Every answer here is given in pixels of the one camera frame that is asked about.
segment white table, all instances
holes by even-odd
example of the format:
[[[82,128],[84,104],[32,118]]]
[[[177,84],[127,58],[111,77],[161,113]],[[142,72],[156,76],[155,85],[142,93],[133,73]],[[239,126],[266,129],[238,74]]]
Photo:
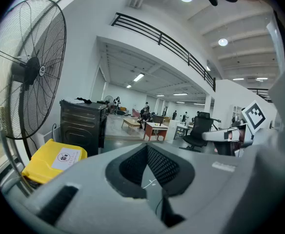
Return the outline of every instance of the white table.
[[[176,136],[185,136],[188,133],[189,128],[186,127],[184,124],[178,124],[176,127],[176,131],[175,131],[175,135],[174,135],[174,139],[176,139]],[[177,134],[177,132],[180,131],[183,133],[183,135],[179,135]]]
[[[151,136],[157,136],[157,140],[159,140],[159,136],[162,136],[163,141],[165,140],[168,126],[165,126],[163,124],[161,124],[160,126],[159,123],[154,123],[154,122],[147,122],[145,124],[147,124],[147,126],[146,126],[146,131],[144,133],[143,139],[147,135],[149,137],[148,141],[150,141]]]

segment fan grille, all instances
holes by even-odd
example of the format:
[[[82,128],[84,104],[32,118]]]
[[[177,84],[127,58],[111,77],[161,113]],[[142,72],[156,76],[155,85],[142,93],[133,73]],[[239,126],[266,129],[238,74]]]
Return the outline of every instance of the fan grille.
[[[7,137],[29,137],[46,120],[65,44],[64,16],[51,0],[21,2],[0,23],[0,114]]]

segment logo on label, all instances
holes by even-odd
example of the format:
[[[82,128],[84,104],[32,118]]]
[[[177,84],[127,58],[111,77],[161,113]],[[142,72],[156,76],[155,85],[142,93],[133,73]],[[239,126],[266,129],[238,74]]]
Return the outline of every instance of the logo on label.
[[[70,155],[66,153],[62,153],[58,155],[58,160],[61,162],[66,162],[70,159]]]
[[[40,76],[43,76],[45,74],[45,66],[42,66],[40,68]]]
[[[265,121],[265,116],[256,103],[246,111],[246,115],[251,122],[254,130],[257,129]]]

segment desk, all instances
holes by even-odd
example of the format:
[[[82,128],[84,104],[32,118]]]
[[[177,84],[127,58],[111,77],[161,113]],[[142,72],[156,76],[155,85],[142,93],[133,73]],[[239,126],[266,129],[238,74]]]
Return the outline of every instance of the desk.
[[[128,127],[140,127],[140,124],[135,119],[131,118],[123,119],[122,127],[124,123],[127,124]]]
[[[145,136],[147,135],[149,137],[149,140],[150,141],[150,138],[151,136],[156,136],[157,135],[157,140],[159,140],[159,136],[162,136],[163,137],[163,141],[165,140],[165,136],[166,136],[166,133],[167,133],[167,129],[168,127],[159,123],[153,123],[153,122],[147,122],[145,123],[147,124],[146,126],[146,131],[144,133],[144,136],[143,136],[143,139],[145,138]]]
[[[178,124],[176,127],[176,131],[175,131],[175,135],[174,135],[174,139],[176,139],[176,136],[185,136],[188,133],[189,128],[186,127],[184,124]]]

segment railing post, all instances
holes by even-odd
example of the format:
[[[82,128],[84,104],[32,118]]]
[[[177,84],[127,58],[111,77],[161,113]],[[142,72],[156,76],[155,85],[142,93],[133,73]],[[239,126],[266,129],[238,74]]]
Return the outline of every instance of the railing post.
[[[213,78],[213,91],[215,92],[216,90],[216,83],[215,83],[215,77]]]
[[[160,45],[160,43],[161,43],[161,39],[162,39],[162,33],[160,33],[160,37],[159,37],[159,41],[158,41],[158,45]]]
[[[114,26],[114,24],[116,24],[116,22],[120,19],[120,15],[118,15],[118,17],[117,18],[115,18],[115,20],[113,21],[113,23],[111,24],[111,26]]]

